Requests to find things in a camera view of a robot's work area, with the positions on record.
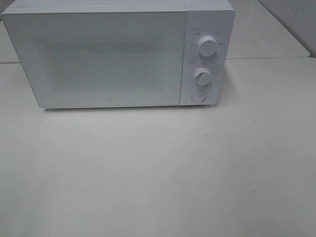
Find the white timer knob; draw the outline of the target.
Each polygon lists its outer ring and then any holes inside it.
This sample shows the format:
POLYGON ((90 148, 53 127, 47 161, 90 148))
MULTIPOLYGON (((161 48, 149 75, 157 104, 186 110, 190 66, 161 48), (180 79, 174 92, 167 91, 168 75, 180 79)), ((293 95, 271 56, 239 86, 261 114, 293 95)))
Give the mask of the white timer knob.
POLYGON ((212 75, 208 68, 198 68, 194 73, 195 83, 205 86, 211 83, 212 75))

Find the round door release button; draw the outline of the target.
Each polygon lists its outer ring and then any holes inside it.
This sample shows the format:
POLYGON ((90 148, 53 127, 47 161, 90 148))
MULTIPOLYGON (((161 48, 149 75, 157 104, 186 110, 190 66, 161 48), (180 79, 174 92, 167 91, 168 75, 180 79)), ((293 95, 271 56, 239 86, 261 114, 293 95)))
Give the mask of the round door release button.
POLYGON ((203 102, 206 99, 206 92, 203 90, 197 90, 192 95, 191 98, 195 102, 203 102))

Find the white microwave door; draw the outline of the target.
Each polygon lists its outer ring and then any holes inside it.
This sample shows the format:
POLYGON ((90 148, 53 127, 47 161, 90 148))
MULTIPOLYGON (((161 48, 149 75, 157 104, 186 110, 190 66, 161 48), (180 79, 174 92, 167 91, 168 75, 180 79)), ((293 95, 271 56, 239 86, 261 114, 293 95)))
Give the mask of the white microwave door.
POLYGON ((3 19, 41 108, 179 103, 184 12, 3 19))

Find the white microwave oven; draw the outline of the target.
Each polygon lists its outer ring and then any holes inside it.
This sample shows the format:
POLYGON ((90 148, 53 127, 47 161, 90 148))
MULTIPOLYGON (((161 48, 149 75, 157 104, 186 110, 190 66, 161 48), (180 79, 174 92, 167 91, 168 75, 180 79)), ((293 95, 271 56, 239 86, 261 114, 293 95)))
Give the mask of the white microwave oven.
POLYGON ((186 14, 180 100, 174 106, 216 104, 235 19, 235 11, 226 0, 16 0, 1 17, 4 22, 3 17, 8 14, 160 12, 186 14), (198 40, 205 35, 215 36, 218 40, 217 51, 210 57, 204 57, 198 51, 198 40), (194 73, 198 68, 210 70, 210 84, 195 83, 194 73), (203 102, 192 100, 191 95, 197 90, 206 92, 203 102))

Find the upper white power knob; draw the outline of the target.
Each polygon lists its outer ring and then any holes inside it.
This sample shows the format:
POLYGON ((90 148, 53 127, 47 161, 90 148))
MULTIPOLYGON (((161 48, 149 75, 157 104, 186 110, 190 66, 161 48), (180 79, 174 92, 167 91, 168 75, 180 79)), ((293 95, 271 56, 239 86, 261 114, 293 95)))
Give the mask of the upper white power knob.
POLYGON ((205 35, 198 42, 198 51, 204 57, 210 57, 217 51, 218 40, 215 36, 205 35))

